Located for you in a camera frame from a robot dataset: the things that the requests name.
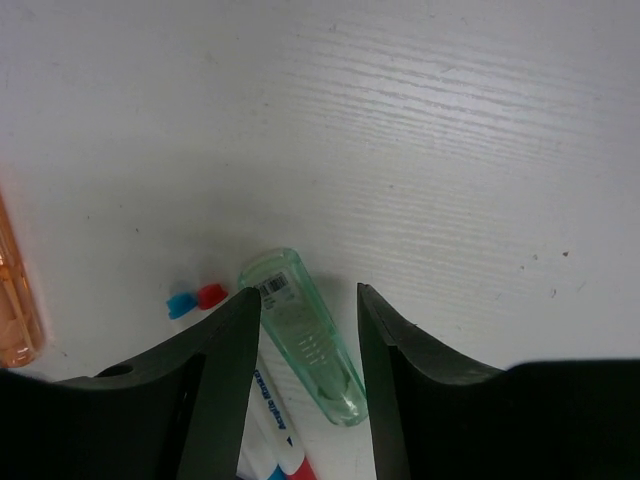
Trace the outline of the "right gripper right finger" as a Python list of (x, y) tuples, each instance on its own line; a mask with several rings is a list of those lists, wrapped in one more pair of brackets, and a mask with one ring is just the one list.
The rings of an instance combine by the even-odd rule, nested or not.
[(500, 370), (357, 288), (358, 332), (380, 479), (635, 479), (639, 363)]

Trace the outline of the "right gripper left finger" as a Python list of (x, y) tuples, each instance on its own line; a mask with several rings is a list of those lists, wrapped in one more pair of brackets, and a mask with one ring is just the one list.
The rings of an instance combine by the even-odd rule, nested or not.
[(5, 479), (232, 479), (261, 300), (237, 293), (169, 340), (93, 377), (1, 373)]

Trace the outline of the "green correction tape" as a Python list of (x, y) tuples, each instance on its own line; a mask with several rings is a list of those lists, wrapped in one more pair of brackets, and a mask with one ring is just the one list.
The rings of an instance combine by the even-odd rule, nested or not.
[(368, 417), (363, 383), (299, 254), (271, 250), (246, 264), (241, 288), (261, 297), (261, 323), (327, 420), (352, 427)]

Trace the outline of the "orange correction tape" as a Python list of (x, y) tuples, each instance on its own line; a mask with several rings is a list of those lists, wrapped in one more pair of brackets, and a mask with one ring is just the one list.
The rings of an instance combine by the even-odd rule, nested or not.
[(1, 201), (1, 367), (34, 361), (45, 334), (9, 214)]

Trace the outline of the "red capped white marker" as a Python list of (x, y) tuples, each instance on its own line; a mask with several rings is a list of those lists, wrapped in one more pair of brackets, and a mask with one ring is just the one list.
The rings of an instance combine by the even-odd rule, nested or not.
[(200, 313), (189, 331), (203, 343), (189, 444), (193, 479), (236, 477), (252, 379), (260, 418), (275, 447), (285, 479), (315, 479), (303, 442), (284, 407), (274, 381), (258, 354), (258, 294), (244, 289), (214, 309)]

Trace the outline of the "blue capped white marker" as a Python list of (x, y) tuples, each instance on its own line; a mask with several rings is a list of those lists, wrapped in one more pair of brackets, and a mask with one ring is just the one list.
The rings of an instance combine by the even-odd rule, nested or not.
[[(198, 296), (192, 292), (183, 292), (171, 296), (167, 301), (171, 320), (177, 320), (195, 309), (204, 310)], [(239, 479), (285, 479), (275, 447), (263, 427), (260, 418), (258, 394), (252, 379), (249, 402), (242, 435), (240, 457), (237, 467)]]

